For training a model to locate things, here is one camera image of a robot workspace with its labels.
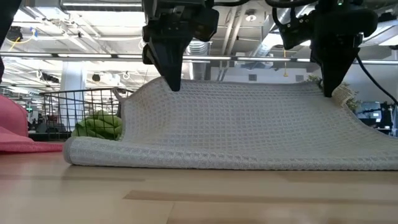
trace green cloth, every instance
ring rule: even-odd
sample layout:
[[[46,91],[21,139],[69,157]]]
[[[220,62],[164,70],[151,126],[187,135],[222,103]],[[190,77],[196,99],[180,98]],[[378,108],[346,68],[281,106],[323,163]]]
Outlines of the green cloth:
[[[77,123],[72,136],[118,140],[122,134],[122,125],[122,119],[101,110]]]

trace ceiling duct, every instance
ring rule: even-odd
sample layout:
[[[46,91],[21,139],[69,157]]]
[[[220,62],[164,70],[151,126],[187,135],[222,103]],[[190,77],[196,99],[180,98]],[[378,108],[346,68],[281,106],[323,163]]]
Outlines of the ceiling duct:
[[[304,10],[308,6],[302,6],[296,8],[297,17],[301,14],[303,14]],[[277,10],[277,15],[278,15],[278,20],[286,24],[290,22],[290,9],[278,9]],[[266,57],[269,52],[271,51],[271,48],[273,48],[274,44],[264,42],[266,36],[269,34],[269,32],[275,27],[275,22],[272,19],[272,16],[269,14],[266,17],[266,20],[264,21],[264,25],[262,27],[262,38],[263,41],[256,47],[255,50],[253,50],[250,54],[250,57]],[[252,70],[254,68],[271,68],[273,66],[273,62],[249,62],[241,65],[241,68],[246,68],[249,70]]]
[[[202,42],[198,40],[193,40],[187,48],[187,53],[190,55],[208,55],[210,49],[209,42]],[[206,63],[195,63],[192,62],[190,76],[194,80],[204,80],[206,73]]]

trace wire basket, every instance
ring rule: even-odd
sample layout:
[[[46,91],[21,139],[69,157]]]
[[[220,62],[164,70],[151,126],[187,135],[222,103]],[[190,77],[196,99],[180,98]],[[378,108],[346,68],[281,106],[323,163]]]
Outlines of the wire basket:
[[[64,141],[71,136],[117,140],[121,134],[121,104],[115,91],[121,97],[133,93],[122,88],[41,93],[44,122],[30,137],[36,141]]]

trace table surface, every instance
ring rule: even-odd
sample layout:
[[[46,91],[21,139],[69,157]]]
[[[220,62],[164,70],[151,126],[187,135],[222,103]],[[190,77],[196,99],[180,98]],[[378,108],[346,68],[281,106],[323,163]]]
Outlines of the table surface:
[[[0,154],[1,224],[398,223],[398,172],[81,167]]]

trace fluorescent light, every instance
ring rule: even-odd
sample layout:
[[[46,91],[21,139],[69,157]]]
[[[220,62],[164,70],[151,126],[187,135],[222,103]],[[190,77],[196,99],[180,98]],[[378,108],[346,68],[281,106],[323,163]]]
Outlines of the fluorescent light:
[[[63,3],[63,6],[94,6],[94,7],[141,7],[140,3]]]
[[[311,45],[311,40],[307,40],[305,42],[302,42],[300,45],[301,46],[309,46],[309,45]]]
[[[118,55],[118,58],[142,59],[142,56],[141,55]]]
[[[392,37],[386,41],[384,41],[383,43],[380,44],[381,46],[394,46],[394,45],[398,45],[398,35],[396,35],[395,37]]]
[[[311,62],[309,58],[298,58],[297,62]]]
[[[46,53],[17,53],[17,52],[2,52],[3,57],[51,57],[51,54]]]
[[[272,58],[272,57],[238,57],[238,61],[255,61],[255,62],[289,62],[291,58]]]
[[[365,65],[398,65],[398,60],[362,60]]]
[[[246,17],[246,21],[248,21],[248,22],[253,22],[256,19],[257,19],[257,16],[255,16],[255,15],[250,15],[250,16]]]
[[[111,58],[108,54],[58,54],[59,57],[94,57],[94,58]]]
[[[186,55],[183,56],[183,59],[184,60],[231,60],[231,57]]]

